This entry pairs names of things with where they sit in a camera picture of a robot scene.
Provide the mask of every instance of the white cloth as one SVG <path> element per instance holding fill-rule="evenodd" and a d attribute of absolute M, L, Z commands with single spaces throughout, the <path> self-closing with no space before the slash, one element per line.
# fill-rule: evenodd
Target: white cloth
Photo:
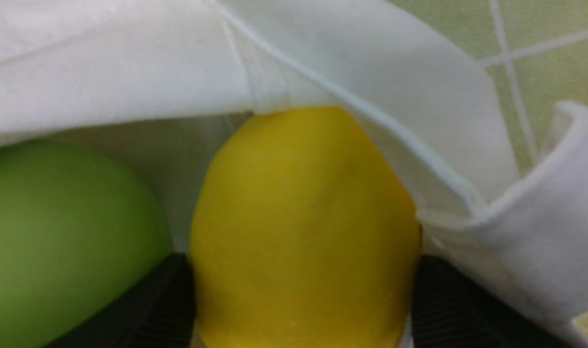
<path fill-rule="evenodd" d="M 484 70 L 384 0 L 0 0 L 0 145 L 334 104 L 368 131 L 451 260 L 588 346 L 570 324 L 588 309 L 588 109 L 559 106 L 565 132 L 521 180 Z M 228 135 L 193 125 L 205 141 Z M 176 177 L 204 170 L 172 161 Z"/>

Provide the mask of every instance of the tile grout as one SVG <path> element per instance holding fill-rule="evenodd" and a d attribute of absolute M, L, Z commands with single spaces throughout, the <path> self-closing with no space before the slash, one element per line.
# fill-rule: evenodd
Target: tile grout
<path fill-rule="evenodd" d="M 579 31 L 578 33 L 566 35 L 564 37 L 548 40 L 546 42 L 535 43 L 531 46 L 515 49 L 515 51 L 508 51 L 506 53 L 503 52 L 496 56 L 483 58 L 479 60 L 479 63 L 481 63 L 481 65 L 486 68 L 495 64 L 502 64 L 506 61 L 513 61 L 515 59 L 529 57 L 536 53 L 551 51 L 555 48 L 568 46 L 569 44 L 576 44 L 585 40 L 588 40 L 588 29 Z"/>
<path fill-rule="evenodd" d="M 521 126 L 521 130 L 523 131 L 524 137 L 526 138 L 526 145 L 528 146 L 530 159 L 535 163 L 538 158 L 536 140 L 534 132 L 532 132 L 530 119 L 528 119 L 528 112 L 526 112 L 521 90 L 519 90 L 519 81 L 517 80 L 515 67 L 513 66 L 513 62 L 508 59 L 508 54 L 510 51 L 508 49 L 508 40 L 506 39 L 506 31 L 504 29 L 504 21 L 502 18 L 502 10 L 500 8 L 499 0 L 489 0 L 489 7 L 493 17 L 493 24 L 495 33 L 497 35 L 498 45 L 501 49 L 501 57 L 503 58 L 502 62 L 504 63 L 504 69 L 506 70 L 511 95 L 513 97 L 513 104 L 515 106 L 515 111 L 517 112 L 517 118 L 519 119 L 519 125 Z"/>

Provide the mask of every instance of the black plastic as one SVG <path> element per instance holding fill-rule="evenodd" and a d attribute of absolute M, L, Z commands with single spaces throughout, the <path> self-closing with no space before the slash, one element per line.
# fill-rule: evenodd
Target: black plastic
<path fill-rule="evenodd" d="M 570 348 L 434 256 L 420 262 L 412 321 L 416 348 Z"/>
<path fill-rule="evenodd" d="M 192 271 L 172 254 L 136 286 L 44 348 L 188 348 L 195 319 Z"/>

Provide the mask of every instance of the green ball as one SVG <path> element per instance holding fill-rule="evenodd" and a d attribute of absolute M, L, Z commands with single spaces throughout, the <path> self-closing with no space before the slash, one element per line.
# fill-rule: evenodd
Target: green ball
<path fill-rule="evenodd" d="M 40 348 L 98 313 L 172 251 L 130 169 L 75 145 L 0 149 L 0 348 Z"/>

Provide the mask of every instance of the lemon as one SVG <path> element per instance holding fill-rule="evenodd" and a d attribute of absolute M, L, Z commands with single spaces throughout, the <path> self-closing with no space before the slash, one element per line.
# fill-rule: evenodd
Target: lemon
<path fill-rule="evenodd" d="M 395 348 L 415 208 L 340 108 L 258 116 L 214 158 L 191 232 L 208 348 Z"/>

